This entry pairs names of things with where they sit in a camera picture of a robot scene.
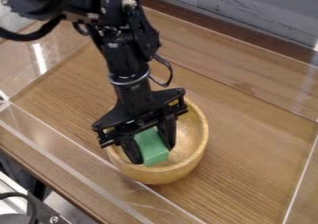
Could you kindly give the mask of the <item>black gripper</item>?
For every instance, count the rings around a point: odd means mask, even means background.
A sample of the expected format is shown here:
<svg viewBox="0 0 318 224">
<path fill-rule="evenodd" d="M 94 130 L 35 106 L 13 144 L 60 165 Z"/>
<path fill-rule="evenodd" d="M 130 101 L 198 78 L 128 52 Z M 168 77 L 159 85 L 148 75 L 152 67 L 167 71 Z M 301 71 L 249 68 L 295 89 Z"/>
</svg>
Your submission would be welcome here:
<svg viewBox="0 0 318 224">
<path fill-rule="evenodd" d="M 122 149 L 134 165 L 143 164 L 134 136 L 155 127 L 171 151 L 176 142 L 176 120 L 187 113 L 186 90 L 182 87 L 152 90 L 150 80 L 112 81 L 116 102 L 112 109 L 94 122 L 102 148 Z"/>
</svg>

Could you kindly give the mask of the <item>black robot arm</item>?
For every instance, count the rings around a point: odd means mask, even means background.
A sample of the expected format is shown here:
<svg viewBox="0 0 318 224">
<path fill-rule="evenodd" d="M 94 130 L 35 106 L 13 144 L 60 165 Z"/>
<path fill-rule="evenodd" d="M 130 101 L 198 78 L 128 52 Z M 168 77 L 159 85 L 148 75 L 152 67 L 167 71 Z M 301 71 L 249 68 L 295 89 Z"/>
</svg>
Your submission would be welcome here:
<svg viewBox="0 0 318 224">
<path fill-rule="evenodd" d="M 103 55 L 115 88 L 116 104 L 92 125 L 99 145 L 116 145 L 136 165 L 156 165 L 176 143 L 176 120 L 187 112 L 186 91 L 150 84 L 150 61 L 168 62 L 156 54 L 159 32 L 147 19 L 140 0 L 0 0 L 19 16 L 42 20 L 32 33 L 0 27 L 0 37 L 19 42 L 47 36 L 64 20 L 92 38 Z"/>
</svg>

